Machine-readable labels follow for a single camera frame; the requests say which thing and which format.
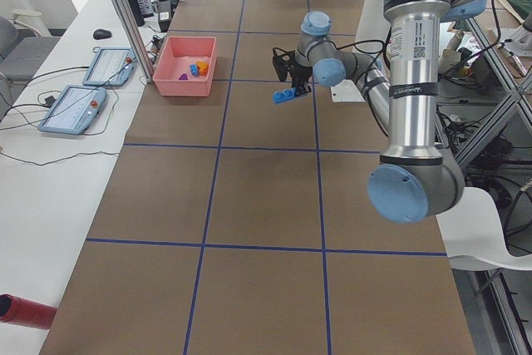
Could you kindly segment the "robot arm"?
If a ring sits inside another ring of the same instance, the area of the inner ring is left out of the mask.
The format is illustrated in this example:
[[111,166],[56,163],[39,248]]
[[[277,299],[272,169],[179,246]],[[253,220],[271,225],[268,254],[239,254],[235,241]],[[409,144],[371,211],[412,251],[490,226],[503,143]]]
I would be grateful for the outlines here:
[[330,17],[303,19],[296,48],[273,60],[280,81],[297,94],[314,78],[325,87],[352,81],[387,130],[388,147],[371,173],[367,193],[377,212],[397,223],[418,222],[451,209],[464,188],[453,155],[436,140],[439,36],[442,22],[474,17],[487,0],[366,0],[381,6],[377,19],[390,40],[390,65],[377,52],[345,52],[330,39]]

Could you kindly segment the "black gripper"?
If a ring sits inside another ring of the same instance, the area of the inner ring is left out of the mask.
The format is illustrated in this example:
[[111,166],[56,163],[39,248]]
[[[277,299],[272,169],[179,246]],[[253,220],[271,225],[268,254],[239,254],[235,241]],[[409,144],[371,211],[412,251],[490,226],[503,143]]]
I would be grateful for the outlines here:
[[312,92],[308,86],[309,80],[313,75],[313,68],[302,66],[298,62],[293,62],[288,68],[288,72],[292,78],[292,87],[297,87],[298,96],[306,96]]

